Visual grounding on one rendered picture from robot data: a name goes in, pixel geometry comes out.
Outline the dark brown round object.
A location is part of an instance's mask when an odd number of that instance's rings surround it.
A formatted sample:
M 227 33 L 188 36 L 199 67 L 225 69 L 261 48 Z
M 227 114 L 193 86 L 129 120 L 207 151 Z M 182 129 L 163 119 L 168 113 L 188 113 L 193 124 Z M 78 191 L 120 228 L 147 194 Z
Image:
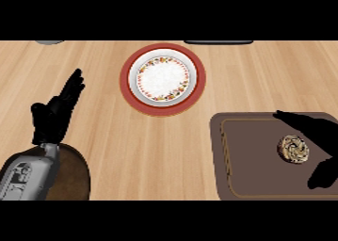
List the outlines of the dark brown round object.
M 91 193 L 91 175 L 85 157 L 67 144 L 60 145 L 61 168 L 53 188 L 48 191 L 50 201 L 88 201 Z M 20 155 L 44 156 L 45 150 L 33 147 L 30 150 L 16 153 L 0 168 L 0 180 L 11 162 Z

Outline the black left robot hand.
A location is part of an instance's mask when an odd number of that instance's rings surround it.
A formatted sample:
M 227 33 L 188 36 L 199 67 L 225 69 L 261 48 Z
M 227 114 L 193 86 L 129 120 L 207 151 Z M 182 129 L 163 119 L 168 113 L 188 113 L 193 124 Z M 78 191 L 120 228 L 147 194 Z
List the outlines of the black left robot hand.
M 84 71 L 78 69 L 61 90 L 48 104 L 35 103 L 32 105 L 35 135 L 33 144 L 42 143 L 60 144 L 69 129 L 75 106 L 79 102 L 85 89 Z

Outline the red round placemat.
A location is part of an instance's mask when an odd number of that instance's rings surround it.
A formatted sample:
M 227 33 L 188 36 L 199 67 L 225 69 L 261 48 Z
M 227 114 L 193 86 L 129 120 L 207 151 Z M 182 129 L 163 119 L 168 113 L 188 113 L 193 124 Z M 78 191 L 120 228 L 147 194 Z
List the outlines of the red round placemat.
M 134 95 L 134 91 L 131 89 L 131 68 L 134 63 L 140 60 L 140 58 L 156 50 L 175 50 L 181 54 L 188 57 L 188 60 L 193 62 L 194 69 L 197 70 L 197 76 L 194 80 L 199 82 L 196 85 L 193 92 L 188 94 L 185 100 L 182 100 L 178 104 L 169 106 L 154 106 L 145 104 L 138 97 Z M 141 112 L 143 114 L 153 116 L 153 117 L 169 117 L 179 115 L 185 110 L 191 108 L 191 106 L 199 102 L 202 95 L 206 89 L 206 67 L 203 61 L 200 60 L 199 56 L 194 52 L 185 48 L 184 46 L 175 43 L 156 43 L 144 48 L 141 48 L 129 57 L 122 67 L 120 78 L 119 78 L 119 86 L 122 90 L 123 98 L 126 102 L 132 106 L 132 108 Z

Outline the dark flat appliance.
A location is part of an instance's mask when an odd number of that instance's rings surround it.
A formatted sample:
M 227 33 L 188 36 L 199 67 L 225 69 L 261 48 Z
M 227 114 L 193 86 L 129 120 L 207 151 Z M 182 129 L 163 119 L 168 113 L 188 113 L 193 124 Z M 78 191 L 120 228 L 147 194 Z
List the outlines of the dark flat appliance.
M 255 43 L 253 40 L 185 40 L 184 42 L 199 45 L 246 45 Z

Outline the white floral-rimmed plate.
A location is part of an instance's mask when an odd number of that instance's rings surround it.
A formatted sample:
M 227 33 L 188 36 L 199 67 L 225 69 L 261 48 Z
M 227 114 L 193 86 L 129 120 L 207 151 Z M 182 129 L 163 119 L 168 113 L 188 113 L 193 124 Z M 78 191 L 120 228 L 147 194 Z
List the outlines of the white floral-rimmed plate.
M 129 85 L 134 97 L 148 106 L 182 103 L 199 84 L 199 70 L 179 50 L 159 48 L 143 54 L 131 66 Z

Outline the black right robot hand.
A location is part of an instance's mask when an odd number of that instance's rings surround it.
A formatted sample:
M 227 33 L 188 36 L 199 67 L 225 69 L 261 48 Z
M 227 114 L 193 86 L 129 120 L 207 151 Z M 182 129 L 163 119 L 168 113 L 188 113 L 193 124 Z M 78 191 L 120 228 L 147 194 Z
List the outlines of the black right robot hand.
M 315 145 L 330 154 L 308 180 L 308 187 L 330 188 L 338 179 L 338 124 L 331 120 L 315 119 L 306 115 L 277 111 L 274 117 L 297 129 Z

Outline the brown tray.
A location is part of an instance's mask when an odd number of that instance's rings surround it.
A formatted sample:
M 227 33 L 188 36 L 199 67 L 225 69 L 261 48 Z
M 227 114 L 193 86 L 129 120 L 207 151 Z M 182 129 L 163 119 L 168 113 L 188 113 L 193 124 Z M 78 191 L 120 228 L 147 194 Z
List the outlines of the brown tray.
M 292 164 L 278 155 L 280 140 L 302 132 L 271 112 L 219 113 L 210 119 L 218 194 L 224 200 L 338 200 L 338 178 L 328 188 L 308 180 L 328 153 L 308 142 L 309 158 Z

